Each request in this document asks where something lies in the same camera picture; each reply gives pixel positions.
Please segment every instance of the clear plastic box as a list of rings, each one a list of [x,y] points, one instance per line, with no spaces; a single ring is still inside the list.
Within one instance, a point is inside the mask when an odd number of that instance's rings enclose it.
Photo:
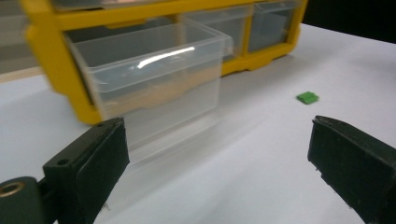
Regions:
[[[217,105],[221,61],[232,40],[186,22],[71,48],[102,117],[123,116],[135,146]]]
[[[26,24],[18,1],[0,1],[0,47],[22,44]]]
[[[226,56],[229,60],[242,52],[246,19],[251,15],[249,5],[227,7],[216,10],[201,10],[183,14],[182,19],[199,22],[233,38],[233,55]]]
[[[294,9],[300,4],[300,0],[254,4],[248,51],[266,49],[286,42]]]
[[[70,11],[91,8],[139,6],[165,1],[167,0],[52,0],[52,4],[60,11]]]

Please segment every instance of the transparent plastic container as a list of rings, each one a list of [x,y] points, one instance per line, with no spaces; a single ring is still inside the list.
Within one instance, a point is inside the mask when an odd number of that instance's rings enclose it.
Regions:
[[[71,48],[102,117],[125,118],[131,147],[217,105],[221,59],[232,40],[186,22]]]
[[[246,19],[251,15],[250,6],[227,7],[216,10],[201,10],[183,14],[184,20],[199,22],[233,38],[233,55],[226,56],[229,60],[242,52]]]
[[[60,11],[70,11],[92,8],[139,6],[166,1],[167,0],[52,0],[52,4]]]
[[[248,51],[257,51],[285,43],[294,9],[300,4],[300,0],[254,4]]]
[[[0,1],[0,47],[22,44],[26,24],[18,1]]]

